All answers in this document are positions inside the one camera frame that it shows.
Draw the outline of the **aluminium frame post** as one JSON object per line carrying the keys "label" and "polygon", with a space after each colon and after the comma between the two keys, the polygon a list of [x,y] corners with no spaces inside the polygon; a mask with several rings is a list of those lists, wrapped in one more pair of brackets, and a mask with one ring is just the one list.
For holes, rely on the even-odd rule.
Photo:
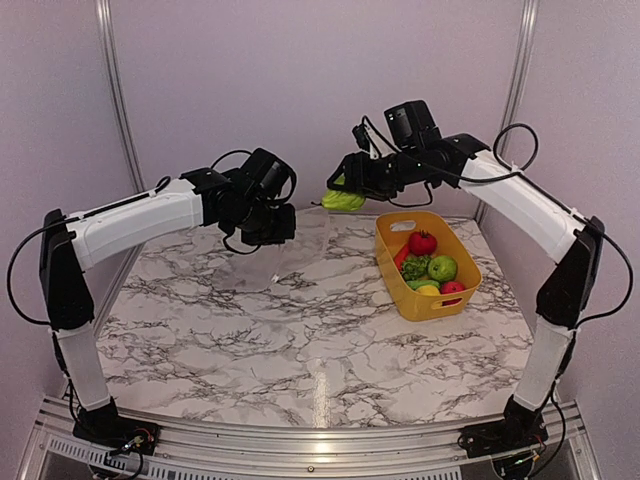
{"label": "aluminium frame post", "polygon": [[108,0],[97,0],[95,2],[95,6],[102,42],[102,50],[106,64],[111,101],[114,108],[119,137],[124,151],[126,168],[130,175],[133,188],[136,192],[141,192],[145,189],[145,182],[138,161],[138,156],[126,108],[125,95],[122,86],[117,56],[111,2]]}
{"label": "aluminium frame post", "polygon": [[538,0],[526,0],[523,2],[514,64],[499,128],[500,131],[515,122],[524,97],[534,47],[539,6],[540,2]]}

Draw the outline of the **red toy apple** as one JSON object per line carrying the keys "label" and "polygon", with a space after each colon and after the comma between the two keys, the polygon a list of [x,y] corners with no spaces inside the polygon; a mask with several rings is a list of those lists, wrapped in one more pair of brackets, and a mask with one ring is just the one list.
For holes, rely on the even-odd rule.
{"label": "red toy apple", "polygon": [[441,285],[440,293],[442,295],[446,295],[446,294],[453,294],[453,293],[462,292],[462,291],[465,291],[465,290],[466,290],[466,287],[461,282],[449,281],[449,282],[445,282],[445,283],[443,283]]}

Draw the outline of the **left aluminium frame post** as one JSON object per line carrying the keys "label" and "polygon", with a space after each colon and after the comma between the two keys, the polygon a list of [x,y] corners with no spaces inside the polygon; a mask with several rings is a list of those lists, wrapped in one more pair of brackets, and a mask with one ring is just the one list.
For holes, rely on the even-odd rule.
{"label": "left aluminium frame post", "polygon": [[111,101],[114,108],[119,137],[124,151],[126,168],[130,175],[133,188],[136,192],[141,192],[145,189],[145,182],[138,161],[138,156],[126,108],[125,95],[122,86],[117,56],[111,2],[108,0],[97,0],[95,2],[95,6],[102,42],[102,50],[106,64]]}

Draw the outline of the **dark green toy broccoli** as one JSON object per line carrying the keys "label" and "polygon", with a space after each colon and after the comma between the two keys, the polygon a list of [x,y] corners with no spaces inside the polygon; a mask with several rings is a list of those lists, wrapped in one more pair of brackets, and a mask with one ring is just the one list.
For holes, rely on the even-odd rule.
{"label": "dark green toy broccoli", "polygon": [[414,281],[424,277],[428,273],[431,262],[429,255],[409,255],[401,265],[400,273],[405,281]]}

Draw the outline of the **green toy apple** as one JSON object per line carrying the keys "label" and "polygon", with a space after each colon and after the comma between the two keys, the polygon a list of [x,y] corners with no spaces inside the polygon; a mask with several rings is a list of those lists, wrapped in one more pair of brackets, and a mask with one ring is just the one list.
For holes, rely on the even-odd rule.
{"label": "green toy apple", "polygon": [[433,257],[428,265],[428,275],[432,280],[440,283],[453,281],[458,272],[456,260],[447,255]]}

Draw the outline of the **red toy chili pepper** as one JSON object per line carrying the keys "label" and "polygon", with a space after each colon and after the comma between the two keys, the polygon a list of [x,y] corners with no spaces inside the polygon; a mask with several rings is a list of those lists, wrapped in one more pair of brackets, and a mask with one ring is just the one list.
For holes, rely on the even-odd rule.
{"label": "red toy chili pepper", "polygon": [[411,253],[409,245],[405,244],[395,255],[394,257],[394,264],[396,265],[396,268],[401,270],[403,263],[406,261],[407,257],[409,256],[409,254]]}

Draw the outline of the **yellow toy pepper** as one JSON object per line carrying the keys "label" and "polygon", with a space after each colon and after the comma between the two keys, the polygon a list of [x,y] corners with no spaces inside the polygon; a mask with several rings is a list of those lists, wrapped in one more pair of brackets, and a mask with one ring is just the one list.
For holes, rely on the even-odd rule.
{"label": "yellow toy pepper", "polygon": [[440,291],[437,287],[433,285],[423,285],[415,290],[416,293],[425,296],[439,296]]}

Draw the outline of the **clear zip top bag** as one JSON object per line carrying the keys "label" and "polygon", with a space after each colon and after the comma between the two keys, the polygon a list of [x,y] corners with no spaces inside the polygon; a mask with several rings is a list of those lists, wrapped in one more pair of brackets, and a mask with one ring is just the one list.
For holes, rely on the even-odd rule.
{"label": "clear zip top bag", "polygon": [[297,211],[296,221],[293,240],[262,247],[252,255],[232,257],[227,276],[221,278],[221,286],[237,292],[263,291],[285,276],[320,260],[329,240],[328,212],[321,207]]}

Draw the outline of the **red toy tomato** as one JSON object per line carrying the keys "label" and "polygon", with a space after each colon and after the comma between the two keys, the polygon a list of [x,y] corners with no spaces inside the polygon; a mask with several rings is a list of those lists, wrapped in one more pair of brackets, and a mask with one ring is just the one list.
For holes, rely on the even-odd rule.
{"label": "red toy tomato", "polygon": [[409,236],[407,245],[414,256],[432,255],[438,247],[438,241],[428,232],[414,231]]}

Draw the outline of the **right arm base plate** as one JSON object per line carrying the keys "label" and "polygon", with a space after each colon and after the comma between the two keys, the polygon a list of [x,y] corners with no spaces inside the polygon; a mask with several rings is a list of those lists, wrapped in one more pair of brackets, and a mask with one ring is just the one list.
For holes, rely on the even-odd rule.
{"label": "right arm base plate", "polygon": [[468,425],[460,430],[457,440],[468,458],[503,454],[545,443],[549,438],[544,423],[534,425],[528,432],[519,427],[507,428],[505,420]]}

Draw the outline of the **light green toy cabbage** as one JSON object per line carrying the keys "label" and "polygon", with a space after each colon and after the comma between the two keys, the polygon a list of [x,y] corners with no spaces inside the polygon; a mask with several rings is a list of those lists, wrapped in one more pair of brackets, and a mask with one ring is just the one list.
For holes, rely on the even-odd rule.
{"label": "light green toy cabbage", "polygon": [[365,202],[366,198],[362,195],[328,189],[316,206],[328,211],[350,213],[361,210]]}

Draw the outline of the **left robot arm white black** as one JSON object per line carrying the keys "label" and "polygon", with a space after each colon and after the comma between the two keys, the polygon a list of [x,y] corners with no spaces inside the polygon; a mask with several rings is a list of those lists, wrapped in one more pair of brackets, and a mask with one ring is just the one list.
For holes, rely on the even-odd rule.
{"label": "left robot arm white black", "polygon": [[76,422],[82,429],[106,445],[119,444],[127,432],[99,360],[85,273],[125,250],[195,227],[215,225],[227,237],[239,232],[251,251],[282,244],[295,236],[295,209],[281,191],[296,182],[286,166],[223,173],[201,168],[72,217],[48,214],[41,284],[61,369],[81,407]]}

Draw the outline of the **front aluminium rail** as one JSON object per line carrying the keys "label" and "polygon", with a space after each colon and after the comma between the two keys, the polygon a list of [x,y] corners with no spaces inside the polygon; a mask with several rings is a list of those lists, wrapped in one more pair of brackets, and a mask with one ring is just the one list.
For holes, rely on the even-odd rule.
{"label": "front aluminium rail", "polygon": [[144,479],[494,479],[535,453],[524,448],[470,458],[461,447],[467,421],[312,429],[233,425],[125,410],[159,426],[155,451],[108,457],[77,439],[65,400],[43,400],[17,473],[19,479],[89,479],[135,471]]}

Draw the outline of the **right aluminium frame post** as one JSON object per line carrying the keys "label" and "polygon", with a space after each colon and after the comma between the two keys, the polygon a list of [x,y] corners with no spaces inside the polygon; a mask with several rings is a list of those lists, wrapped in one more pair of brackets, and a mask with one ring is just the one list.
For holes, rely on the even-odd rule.
{"label": "right aluminium frame post", "polygon": [[534,47],[539,6],[540,2],[538,0],[526,0],[523,2],[514,64],[499,128],[500,131],[515,122],[524,97]]}

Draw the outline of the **green toy cucumber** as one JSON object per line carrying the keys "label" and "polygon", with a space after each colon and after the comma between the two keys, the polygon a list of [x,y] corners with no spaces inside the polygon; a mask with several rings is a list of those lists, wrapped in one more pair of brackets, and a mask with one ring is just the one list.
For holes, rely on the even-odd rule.
{"label": "green toy cucumber", "polygon": [[424,286],[432,286],[437,290],[440,290],[441,285],[438,281],[432,279],[417,279],[417,280],[407,280],[406,285],[410,287],[412,290],[417,290]]}

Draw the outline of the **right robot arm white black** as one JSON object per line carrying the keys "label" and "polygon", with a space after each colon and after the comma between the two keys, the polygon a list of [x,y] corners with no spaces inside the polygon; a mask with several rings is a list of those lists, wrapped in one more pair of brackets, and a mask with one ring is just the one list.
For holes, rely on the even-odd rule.
{"label": "right robot arm white black", "polygon": [[346,155],[328,188],[387,201],[415,183],[445,182],[492,206],[533,239],[555,263],[536,295],[534,342],[521,380],[509,398],[495,438],[515,448],[529,437],[565,368],[598,269],[604,236],[597,219],[587,220],[502,165],[490,147],[469,134],[444,137],[424,148],[384,157]]}

